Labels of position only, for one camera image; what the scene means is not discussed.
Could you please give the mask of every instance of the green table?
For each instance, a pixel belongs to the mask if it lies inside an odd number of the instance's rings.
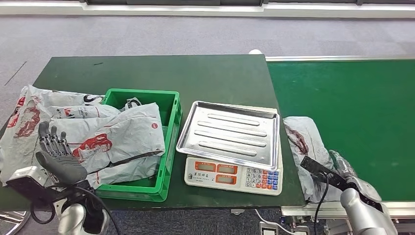
[[[326,148],[338,150],[384,201],[415,201],[414,59],[267,62],[283,117],[311,117]]]
[[[54,57],[34,86],[89,94],[104,94],[109,88],[178,91],[184,113],[182,124],[195,100],[278,108],[263,55]],[[284,181],[279,196],[187,186],[183,180],[185,155],[176,153],[165,202],[104,201],[120,210],[304,205],[284,128],[281,147]],[[1,188],[0,195],[0,210],[28,209],[28,202],[11,189]]]

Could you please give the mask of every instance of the red logo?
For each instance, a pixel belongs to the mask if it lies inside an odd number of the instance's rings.
[[[65,112],[66,116],[69,116],[70,115],[70,108],[65,108],[64,112]]]
[[[23,106],[25,99],[26,96],[23,96],[17,101],[16,107],[10,117],[9,123],[7,124],[7,128],[13,127],[17,124],[17,120],[19,119],[19,109]]]
[[[111,149],[113,146],[113,143],[108,140],[107,134],[100,134],[95,136],[94,138],[87,139],[85,142],[79,146],[79,148],[75,149],[72,154],[78,158],[79,163],[82,163],[85,161],[83,158],[83,154],[86,156],[92,155],[94,153],[103,153],[107,152]]]
[[[23,116],[29,116],[30,120],[20,124],[20,129],[15,133],[14,138],[28,137],[35,130],[36,125],[40,122],[40,111],[36,109],[36,106],[28,107],[24,110]]]

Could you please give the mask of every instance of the black cable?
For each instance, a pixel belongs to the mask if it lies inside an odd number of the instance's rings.
[[[113,215],[111,214],[110,209],[108,209],[108,207],[104,204],[104,202],[101,200],[101,198],[99,198],[97,195],[93,194],[92,192],[90,192],[90,191],[88,191],[88,190],[86,190],[86,189],[84,189],[84,188],[80,188],[80,187],[73,187],[73,188],[76,188],[77,190],[83,191],[85,194],[88,194],[89,196],[92,196],[92,197],[93,197],[94,199],[96,199],[99,203],[101,203],[102,207],[103,207],[103,208],[104,208],[104,210],[108,213],[108,215],[109,215],[110,219],[113,221],[113,223],[114,223],[114,227],[115,227],[115,230],[116,230],[116,232],[117,232],[117,235],[121,235],[121,233],[120,233],[120,231],[119,231],[119,228],[118,228],[118,225],[116,224],[116,222],[115,222],[115,220],[114,220],[114,218],[113,218]]]
[[[316,214],[314,215],[314,235],[317,235],[317,223],[316,223],[316,221],[317,221],[317,215],[319,213],[320,206],[322,205],[322,203],[324,201],[324,198],[325,198],[325,196],[327,194],[327,191],[328,191],[328,176],[326,174],[324,174],[324,173],[321,173],[321,174],[325,177],[326,186],[325,186],[325,190],[324,190],[323,196],[320,199],[319,204],[317,205]]]
[[[30,216],[32,217],[32,219],[38,223],[38,224],[48,224],[50,223],[53,218],[55,217],[55,207],[53,206],[53,204],[50,204],[51,208],[52,208],[52,214],[50,215],[50,218],[48,220],[40,220],[36,214],[35,214],[35,205],[33,203],[30,203]]]

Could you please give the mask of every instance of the green plastic crate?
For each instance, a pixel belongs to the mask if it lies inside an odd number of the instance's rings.
[[[156,176],[113,185],[101,185],[96,194],[102,198],[162,202],[167,198],[177,136],[179,135],[182,119],[179,93],[109,89],[102,103],[121,109],[124,107],[126,100],[133,97],[139,99],[142,104],[155,102],[159,106],[166,152],[161,156],[160,167]]]

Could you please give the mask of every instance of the white cable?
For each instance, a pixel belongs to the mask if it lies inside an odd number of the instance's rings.
[[[287,231],[285,228],[283,228],[280,224],[278,224],[278,223],[274,223],[274,222],[270,222],[270,221],[267,221],[267,220],[265,220],[264,218],[262,218],[261,217],[261,215],[259,214],[259,212],[258,212],[258,210],[257,209],[255,209],[255,212],[256,212],[256,214],[259,216],[259,218],[262,220],[262,221],[264,221],[264,223],[266,223],[266,224],[271,224],[271,225],[277,225],[278,227],[280,227],[282,230],[284,230],[286,233],[289,233],[289,234],[292,234],[292,235],[297,235],[297,234],[295,234],[295,233],[292,233],[292,232],[289,232],[289,231]]]

